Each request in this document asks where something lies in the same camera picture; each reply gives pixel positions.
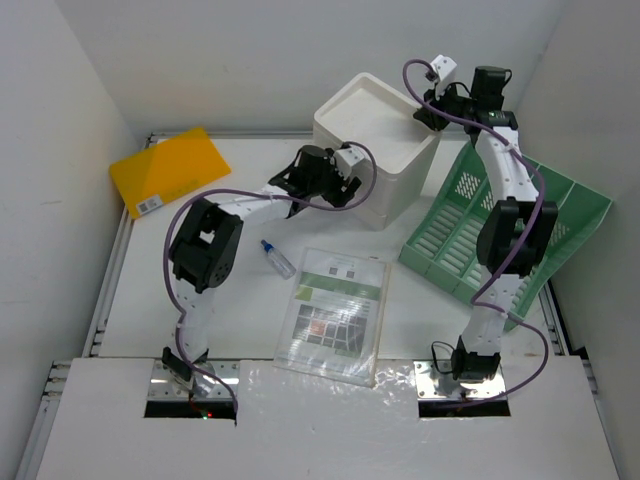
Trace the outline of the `clear spray bottle blue cap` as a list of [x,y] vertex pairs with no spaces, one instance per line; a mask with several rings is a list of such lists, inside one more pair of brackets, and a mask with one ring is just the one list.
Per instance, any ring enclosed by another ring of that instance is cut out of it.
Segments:
[[283,279],[288,280],[296,274],[294,265],[271,243],[262,240],[261,246],[267,261]]

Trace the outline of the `white three-drawer cabinet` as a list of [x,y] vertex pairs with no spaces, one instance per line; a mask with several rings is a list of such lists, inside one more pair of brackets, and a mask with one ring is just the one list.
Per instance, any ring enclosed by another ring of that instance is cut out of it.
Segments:
[[363,72],[315,113],[313,143],[338,149],[346,141],[365,145],[377,164],[376,185],[352,212],[383,230],[420,196],[440,134],[413,118],[418,104]]

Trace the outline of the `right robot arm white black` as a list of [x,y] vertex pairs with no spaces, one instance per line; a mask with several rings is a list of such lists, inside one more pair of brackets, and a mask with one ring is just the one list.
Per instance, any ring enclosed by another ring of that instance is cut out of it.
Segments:
[[470,88],[460,93],[457,64],[438,55],[424,62],[432,87],[414,98],[416,120],[433,131],[463,126],[488,177],[493,206],[476,241],[482,285],[471,298],[473,312],[451,355],[454,379],[481,382],[497,373],[501,336],[517,290],[544,257],[558,218],[545,198],[542,175],[519,147],[515,115],[503,107],[509,69],[482,66]]

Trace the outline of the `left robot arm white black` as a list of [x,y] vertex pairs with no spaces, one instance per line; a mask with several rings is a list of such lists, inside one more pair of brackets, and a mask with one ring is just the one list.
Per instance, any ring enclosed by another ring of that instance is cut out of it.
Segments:
[[163,246],[163,277],[170,302],[179,313],[173,342],[162,363],[192,384],[208,347],[205,310],[199,302],[222,285],[233,268],[242,231],[288,219],[306,208],[346,211],[364,203],[357,166],[377,166],[371,152],[356,142],[337,149],[304,145],[293,161],[257,192],[229,190],[231,200],[215,203],[214,190],[189,199],[170,222]]

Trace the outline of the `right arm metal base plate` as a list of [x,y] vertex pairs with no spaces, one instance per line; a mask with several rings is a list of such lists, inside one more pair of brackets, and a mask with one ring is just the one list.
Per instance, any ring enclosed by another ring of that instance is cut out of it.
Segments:
[[414,362],[414,378],[417,398],[427,402],[461,402],[483,400],[494,397],[506,390],[501,371],[493,379],[482,381],[454,380],[449,373],[451,364],[439,360],[438,369],[432,360]]

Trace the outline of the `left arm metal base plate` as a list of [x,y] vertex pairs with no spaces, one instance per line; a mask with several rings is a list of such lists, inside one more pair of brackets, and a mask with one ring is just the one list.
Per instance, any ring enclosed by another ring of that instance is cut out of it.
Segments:
[[[215,374],[230,389],[237,393],[240,374],[238,360],[209,360],[202,365],[207,372]],[[168,367],[156,360],[148,384],[147,399],[150,401],[186,401],[192,393],[194,400],[230,400],[229,391],[211,376],[195,373],[190,382],[176,377]]]

